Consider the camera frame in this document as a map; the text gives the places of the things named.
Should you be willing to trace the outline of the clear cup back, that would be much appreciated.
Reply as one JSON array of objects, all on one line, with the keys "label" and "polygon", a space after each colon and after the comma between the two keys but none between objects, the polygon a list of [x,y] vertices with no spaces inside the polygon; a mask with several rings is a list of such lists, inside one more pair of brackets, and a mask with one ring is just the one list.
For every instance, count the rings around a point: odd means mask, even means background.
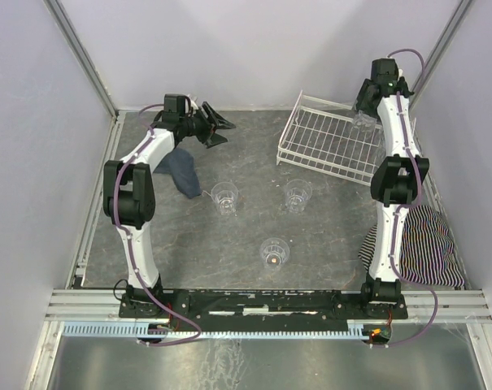
[{"label": "clear cup back", "polygon": [[384,158],[386,156],[385,135],[380,126],[374,128],[372,144],[374,158],[376,160]]}]

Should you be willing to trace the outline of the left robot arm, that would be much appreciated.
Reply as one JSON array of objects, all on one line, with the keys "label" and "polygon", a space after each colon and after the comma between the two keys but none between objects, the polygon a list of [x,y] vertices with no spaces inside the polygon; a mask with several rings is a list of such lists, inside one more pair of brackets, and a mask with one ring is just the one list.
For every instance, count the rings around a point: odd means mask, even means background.
[{"label": "left robot arm", "polygon": [[124,243],[128,286],[160,294],[162,284],[151,248],[150,221],[155,216],[155,173],[171,176],[177,190],[192,199],[202,194],[194,158],[180,143],[193,137],[210,149],[227,142],[221,129],[234,123],[208,102],[197,104],[184,94],[167,93],[156,105],[144,138],[126,156],[103,167],[102,208]]}]

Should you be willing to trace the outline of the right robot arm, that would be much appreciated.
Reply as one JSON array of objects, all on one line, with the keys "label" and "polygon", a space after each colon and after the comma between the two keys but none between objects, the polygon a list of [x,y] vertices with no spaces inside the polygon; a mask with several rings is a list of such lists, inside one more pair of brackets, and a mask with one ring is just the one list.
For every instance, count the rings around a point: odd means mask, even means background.
[{"label": "right robot arm", "polygon": [[372,262],[361,288],[368,304],[397,304],[401,299],[399,257],[409,210],[420,204],[429,160],[412,135],[409,97],[413,92],[393,58],[372,61],[355,101],[355,110],[381,123],[386,156],[376,169],[370,193],[377,202],[377,235]]}]

